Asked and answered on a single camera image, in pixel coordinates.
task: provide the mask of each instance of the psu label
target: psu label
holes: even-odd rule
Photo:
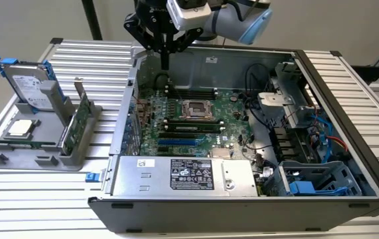
[[[174,190],[215,190],[211,160],[172,159],[170,187]]]

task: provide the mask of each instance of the metal bracket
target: metal bracket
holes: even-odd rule
[[[82,98],[83,94],[86,93],[84,86],[83,86],[83,78],[76,77],[76,79],[75,79],[75,87],[76,87],[79,96]]]
[[[262,104],[267,106],[294,105],[291,97],[284,97],[276,93],[262,92],[259,93],[259,98],[262,99]]]

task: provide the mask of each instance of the gray parts holder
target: gray parts holder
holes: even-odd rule
[[[19,112],[0,137],[0,169],[79,171],[83,168],[103,108],[88,100],[82,82],[78,85],[79,108],[70,97],[63,101],[58,94],[59,83],[51,80],[43,82],[40,91],[51,101],[54,112],[35,113],[30,104],[15,103]],[[62,148],[68,137],[74,145],[70,155]]]

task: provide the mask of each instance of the cable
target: cable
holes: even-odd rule
[[[284,125],[286,125],[286,124],[288,123],[288,121],[290,121],[290,117],[291,117],[300,109],[302,109],[302,107],[299,107],[299,108],[288,115],[287,119],[286,119],[284,122],[283,122],[282,127],[284,127]]]
[[[267,145],[267,146],[264,146],[264,147],[262,147],[262,148],[252,148],[252,147],[250,147],[248,146],[248,139],[251,138],[251,137],[254,137],[254,134],[246,139],[246,141],[244,141],[244,147],[247,147],[248,149],[251,149],[251,150],[260,150],[260,149],[264,149],[264,148],[268,148],[268,147],[274,147],[274,145]]]
[[[317,105],[314,105],[314,106],[315,106],[315,116],[317,116],[314,125],[317,125],[319,116],[318,116],[318,107],[317,107]]]
[[[255,6],[256,6],[256,4],[258,4],[259,1],[260,1],[260,0],[255,0],[255,2],[254,2],[254,4],[251,5],[248,11],[246,12],[246,14],[244,14],[244,21],[246,21],[248,15],[251,14],[252,10],[255,9]]]
[[[327,138],[333,139],[345,148],[346,152],[349,151],[347,144],[341,138],[337,138],[334,136],[327,136]]]
[[[317,133],[318,133],[318,132],[313,132],[313,133],[310,133],[310,134],[306,136],[306,146],[307,146],[307,149],[309,149],[309,151],[310,151],[310,154],[314,156],[317,162],[319,162],[319,157],[318,157],[318,155],[317,155],[317,153],[315,153],[314,148],[313,148],[311,145],[310,145],[310,136],[317,135]]]
[[[251,65],[248,66],[248,68],[247,68],[247,71],[246,71],[246,93],[247,93],[247,94],[248,94],[248,73],[250,73],[250,70],[251,70],[251,68],[252,68],[254,66],[262,66],[262,67],[267,70],[267,74],[268,74],[267,82],[268,82],[268,80],[270,80],[270,70],[268,70],[268,67],[267,67],[264,64],[262,64],[262,63],[254,63],[254,64],[251,64]]]
[[[329,148],[327,148],[327,154],[323,157],[322,163],[327,163],[331,157],[331,152],[333,152],[333,146],[331,146],[331,140],[329,139]]]
[[[255,117],[256,121],[259,121],[260,124],[272,132],[271,127],[268,127],[268,125],[260,120],[260,118],[259,118],[259,117],[256,116],[256,114],[254,113],[251,107],[250,107],[250,111],[251,111],[251,114],[252,114],[252,116]]]
[[[247,149],[251,149],[251,150],[260,150],[260,149],[264,149],[264,148],[268,148],[268,147],[274,147],[274,145],[268,145],[268,146],[264,146],[262,148],[251,148],[247,144],[246,144],[246,147]]]
[[[228,3],[228,4],[231,4],[235,7],[235,11],[236,11],[236,14],[238,14],[238,19],[240,21],[244,21],[243,14],[242,14],[242,9],[240,9],[240,6],[238,5],[238,3],[234,0],[226,0],[224,3]]]
[[[167,73],[164,73],[164,72],[158,73],[156,76],[155,76],[155,79],[154,79],[154,87],[152,87],[154,90],[156,90],[156,82],[158,82],[158,79],[159,79],[162,76],[167,76],[167,78],[170,78],[170,75],[168,75]]]
[[[346,150],[346,147],[335,140],[337,144]]]
[[[315,118],[318,121],[321,121],[322,123],[325,123],[329,126],[329,131],[330,131],[330,135],[333,135],[333,124],[330,122],[327,122],[323,118],[321,118],[319,116],[311,116],[313,118]]]

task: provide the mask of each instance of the red cable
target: red cable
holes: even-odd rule
[[[283,127],[284,127],[286,124],[288,123],[290,117],[291,117],[299,110],[300,110],[300,108],[298,108],[296,111],[294,111],[294,112],[288,115],[287,119],[286,119],[284,122],[283,122],[283,125],[282,125]]]
[[[347,144],[345,143],[345,141],[343,141],[342,139],[339,139],[339,138],[337,138],[337,137],[334,137],[334,136],[327,136],[327,138],[330,138],[330,139],[338,141],[339,143],[342,143],[343,146],[345,146],[345,150],[349,151]]]

